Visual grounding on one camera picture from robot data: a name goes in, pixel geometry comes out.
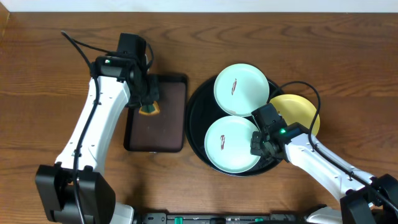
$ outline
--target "yellow bowl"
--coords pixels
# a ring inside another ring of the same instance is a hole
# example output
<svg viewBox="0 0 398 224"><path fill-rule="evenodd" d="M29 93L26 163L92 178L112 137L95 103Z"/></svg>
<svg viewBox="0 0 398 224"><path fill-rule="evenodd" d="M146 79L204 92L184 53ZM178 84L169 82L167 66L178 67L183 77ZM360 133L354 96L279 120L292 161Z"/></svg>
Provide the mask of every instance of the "yellow bowl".
<svg viewBox="0 0 398 224"><path fill-rule="evenodd" d="M287 125L298 122L306 128L310 128L316 108L306 98L293 94L284 94L270 100L275 109L285 119ZM319 115L313 125L312 134L316 136L319 131Z"/></svg>

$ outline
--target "white wall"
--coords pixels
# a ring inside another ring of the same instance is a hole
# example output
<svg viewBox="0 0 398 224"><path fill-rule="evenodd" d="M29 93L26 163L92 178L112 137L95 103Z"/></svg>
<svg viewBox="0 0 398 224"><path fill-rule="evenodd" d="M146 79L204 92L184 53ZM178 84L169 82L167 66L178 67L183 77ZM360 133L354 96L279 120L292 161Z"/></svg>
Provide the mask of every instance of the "white wall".
<svg viewBox="0 0 398 224"><path fill-rule="evenodd" d="M0 0L10 12L398 12L398 0Z"/></svg>

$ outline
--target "wooden table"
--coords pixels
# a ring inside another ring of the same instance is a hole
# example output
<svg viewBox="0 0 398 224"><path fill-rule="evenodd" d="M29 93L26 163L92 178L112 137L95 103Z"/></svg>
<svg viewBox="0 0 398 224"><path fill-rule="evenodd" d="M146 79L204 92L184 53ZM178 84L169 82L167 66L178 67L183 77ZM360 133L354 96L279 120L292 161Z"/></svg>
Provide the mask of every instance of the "wooden table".
<svg viewBox="0 0 398 224"><path fill-rule="evenodd" d="M121 32L154 49L155 73L182 72L188 95L233 63L282 84L304 80L322 96L318 138L376 176L398 178L398 15L12 13L0 43L0 222L46 222L34 184L69 140L88 91L86 64L60 30L115 50ZM84 49L91 60L100 53ZM314 100L303 86L288 88ZM269 213L339 203L308 174L282 162L237 178L205 165L185 140L175 154L127 152L123 111L105 178L140 211Z"/></svg>

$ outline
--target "black plate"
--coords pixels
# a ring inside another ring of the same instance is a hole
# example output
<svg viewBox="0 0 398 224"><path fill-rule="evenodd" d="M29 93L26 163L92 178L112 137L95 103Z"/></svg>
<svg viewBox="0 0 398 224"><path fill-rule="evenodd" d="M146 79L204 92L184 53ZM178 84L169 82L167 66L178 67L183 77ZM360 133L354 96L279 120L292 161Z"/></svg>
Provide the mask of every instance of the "black plate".
<svg viewBox="0 0 398 224"><path fill-rule="evenodd" d="M218 119L229 116L217 104L214 97L214 83L216 77L207 80L202 84L192 95L187 105L187 113L185 118L185 133L187 134L188 142L191 145L195 154L207 165L213 169L224 174L247 177L251 175L258 175L274 168L280 161L273 158L265 159L261 157L257 164L248 171L241 173L229 173L217 168L206 155L205 152L205 136L208 128ZM269 91L271 94L278 87L276 83L268 79ZM254 124L252 117L247 117Z"/></svg>

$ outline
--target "red logo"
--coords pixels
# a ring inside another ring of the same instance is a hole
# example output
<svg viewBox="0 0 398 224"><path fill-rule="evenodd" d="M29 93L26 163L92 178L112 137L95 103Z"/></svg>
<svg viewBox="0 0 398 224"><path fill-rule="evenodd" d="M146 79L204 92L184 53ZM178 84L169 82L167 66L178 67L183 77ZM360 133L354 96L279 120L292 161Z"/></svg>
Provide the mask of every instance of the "red logo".
<svg viewBox="0 0 398 224"><path fill-rule="evenodd" d="M236 88L236 78L234 84L232 85L232 93L231 93L232 95L234 95L235 88Z"/></svg>
<svg viewBox="0 0 398 224"><path fill-rule="evenodd" d="M224 136L224 134L220 137L220 139L221 139L221 150L223 150L223 149L224 149L224 143L225 143L225 136Z"/></svg>

